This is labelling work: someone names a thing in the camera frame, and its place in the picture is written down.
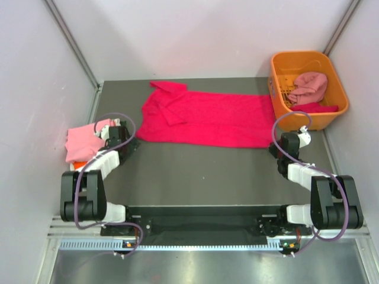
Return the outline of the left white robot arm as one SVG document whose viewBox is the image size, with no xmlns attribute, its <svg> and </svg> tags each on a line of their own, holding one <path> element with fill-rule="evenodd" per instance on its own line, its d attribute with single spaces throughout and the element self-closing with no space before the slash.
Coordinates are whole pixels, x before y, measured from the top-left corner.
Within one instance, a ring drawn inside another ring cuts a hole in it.
<svg viewBox="0 0 379 284">
<path fill-rule="evenodd" d="M 134 220 L 127 216 L 127 207 L 107 201 L 104 180 L 116 168 L 123 165 L 140 145 L 133 137 L 125 121 L 115 126 L 106 125 L 100 137 L 105 145 L 84 165 L 61 177 L 60 217 L 64 222 L 95 221 L 114 223 L 120 234 L 134 229 Z"/>
</svg>

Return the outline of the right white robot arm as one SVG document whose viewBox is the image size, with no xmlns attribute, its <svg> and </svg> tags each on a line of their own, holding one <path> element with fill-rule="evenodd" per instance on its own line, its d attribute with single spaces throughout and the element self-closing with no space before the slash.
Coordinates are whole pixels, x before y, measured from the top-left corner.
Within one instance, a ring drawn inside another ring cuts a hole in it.
<svg viewBox="0 0 379 284">
<path fill-rule="evenodd" d="M 282 133 L 279 140 L 271 143 L 269 152 L 277 160 L 278 172 L 287 180 L 310 191 L 310 203 L 283 205 L 276 220 L 278 230 L 292 233 L 299 224 L 314 226 L 318 230 L 343 228 L 359 229 L 364 217 L 353 177 L 328 175 L 313 164 L 298 159 L 300 149 L 310 144 L 308 132 Z"/>
</svg>

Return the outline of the magenta t-shirt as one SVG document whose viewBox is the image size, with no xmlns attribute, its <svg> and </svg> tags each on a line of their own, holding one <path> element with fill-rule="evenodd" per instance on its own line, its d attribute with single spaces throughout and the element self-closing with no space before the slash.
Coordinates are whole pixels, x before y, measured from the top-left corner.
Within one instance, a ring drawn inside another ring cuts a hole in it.
<svg viewBox="0 0 379 284">
<path fill-rule="evenodd" d="M 275 122 L 268 95 L 191 91 L 186 84 L 152 81 L 137 137 L 155 143 L 266 148 Z"/>
</svg>

